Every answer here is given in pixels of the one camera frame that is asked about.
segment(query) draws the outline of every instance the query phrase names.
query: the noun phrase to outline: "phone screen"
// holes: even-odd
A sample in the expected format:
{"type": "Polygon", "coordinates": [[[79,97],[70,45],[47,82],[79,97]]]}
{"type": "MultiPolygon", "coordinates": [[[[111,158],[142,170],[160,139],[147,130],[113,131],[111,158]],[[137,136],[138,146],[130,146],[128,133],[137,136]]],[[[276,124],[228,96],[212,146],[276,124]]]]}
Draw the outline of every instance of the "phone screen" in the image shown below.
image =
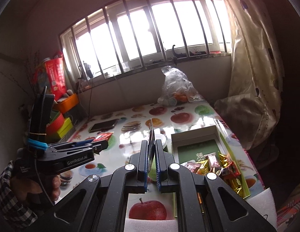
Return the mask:
{"type": "Polygon", "coordinates": [[[113,120],[109,120],[109,121],[105,121],[105,122],[101,122],[101,123],[96,123],[94,124],[94,126],[92,126],[89,130],[90,133],[92,132],[97,132],[100,130],[109,130],[114,128],[114,126],[117,124],[119,119],[113,119],[113,120]]]}
{"type": "Polygon", "coordinates": [[[149,132],[149,140],[148,140],[148,173],[151,170],[154,153],[155,153],[155,137],[154,137],[154,129],[153,129],[153,122],[152,119],[150,119],[150,132],[149,132]]]}

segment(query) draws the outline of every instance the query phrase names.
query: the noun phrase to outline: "human hand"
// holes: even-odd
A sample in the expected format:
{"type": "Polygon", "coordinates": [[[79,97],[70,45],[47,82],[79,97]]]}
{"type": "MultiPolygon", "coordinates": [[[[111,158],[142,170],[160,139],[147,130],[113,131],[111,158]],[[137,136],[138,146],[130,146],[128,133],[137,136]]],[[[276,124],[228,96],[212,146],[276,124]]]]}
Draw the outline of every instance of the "human hand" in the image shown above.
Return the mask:
{"type": "MultiPolygon", "coordinates": [[[[61,181],[58,175],[56,175],[52,179],[52,193],[50,195],[50,199],[52,201],[57,201],[61,190],[60,190],[61,181]]],[[[21,178],[18,179],[17,177],[13,177],[10,179],[10,189],[18,199],[18,201],[23,202],[27,198],[27,193],[32,194],[40,194],[42,193],[42,189],[40,185],[30,179],[27,178],[21,178]]]]}

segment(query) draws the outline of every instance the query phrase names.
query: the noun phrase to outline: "curtain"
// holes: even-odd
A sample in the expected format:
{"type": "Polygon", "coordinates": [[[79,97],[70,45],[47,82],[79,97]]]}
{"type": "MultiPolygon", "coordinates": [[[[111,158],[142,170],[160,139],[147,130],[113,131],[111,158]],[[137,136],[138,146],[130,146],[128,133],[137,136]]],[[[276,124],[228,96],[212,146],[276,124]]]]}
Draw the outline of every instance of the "curtain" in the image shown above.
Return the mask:
{"type": "Polygon", "coordinates": [[[282,60],[263,0],[224,0],[231,26],[228,97],[215,109],[249,150],[265,141],[280,118],[282,60]]]}

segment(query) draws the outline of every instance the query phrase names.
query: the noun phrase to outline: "fruit print tablecloth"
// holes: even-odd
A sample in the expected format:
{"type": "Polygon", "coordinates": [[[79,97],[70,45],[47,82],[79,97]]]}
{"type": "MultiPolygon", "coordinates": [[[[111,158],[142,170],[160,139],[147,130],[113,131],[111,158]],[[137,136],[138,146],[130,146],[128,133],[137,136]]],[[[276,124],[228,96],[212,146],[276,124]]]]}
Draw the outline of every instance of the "fruit print tablecloth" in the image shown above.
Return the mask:
{"type": "MultiPolygon", "coordinates": [[[[186,103],[176,107],[162,107],[158,104],[138,106],[123,111],[95,116],[81,123],[70,141],[81,141],[95,138],[98,133],[88,130],[96,123],[119,119],[109,140],[108,149],[95,155],[92,165],[83,165],[73,169],[69,183],[61,187],[61,197],[69,193],[87,175],[97,174],[100,177],[112,174],[117,168],[127,164],[132,154],[140,151],[141,141],[148,139],[150,118],[153,119],[156,139],[161,139],[163,146],[171,152],[171,134],[210,125],[216,125],[234,152],[234,155],[245,176],[251,196],[261,193],[265,188],[260,176],[247,153],[242,149],[238,139],[206,102],[186,103]]],[[[127,218],[170,220],[174,219],[174,195],[161,194],[156,184],[148,178],[148,191],[145,194],[130,194],[127,205],[127,218]],[[155,215],[151,209],[159,210],[155,215]]]]}

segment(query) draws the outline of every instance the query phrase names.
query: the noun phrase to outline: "checkered shirt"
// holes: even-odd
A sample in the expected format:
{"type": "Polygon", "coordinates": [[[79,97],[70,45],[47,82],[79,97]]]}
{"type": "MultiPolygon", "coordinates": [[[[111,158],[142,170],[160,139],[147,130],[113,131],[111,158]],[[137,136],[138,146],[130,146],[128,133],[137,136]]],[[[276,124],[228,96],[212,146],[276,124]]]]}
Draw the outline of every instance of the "checkered shirt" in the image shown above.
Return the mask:
{"type": "Polygon", "coordinates": [[[13,161],[10,161],[0,175],[0,210],[9,225],[16,231],[22,231],[36,221],[37,215],[19,202],[10,190],[10,178],[13,161]]]}

